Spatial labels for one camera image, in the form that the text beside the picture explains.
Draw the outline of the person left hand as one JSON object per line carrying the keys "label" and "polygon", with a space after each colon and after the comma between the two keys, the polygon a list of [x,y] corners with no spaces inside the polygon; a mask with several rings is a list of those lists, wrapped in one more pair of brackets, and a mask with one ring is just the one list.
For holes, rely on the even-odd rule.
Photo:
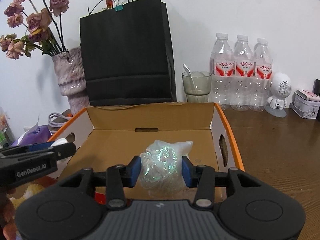
{"label": "person left hand", "polygon": [[7,240],[16,239],[17,226],[14,220],[15,208],[11,200],[6,197],[5,203],[1,206],[1,220],[4,222],[1,225],[3,237]]}

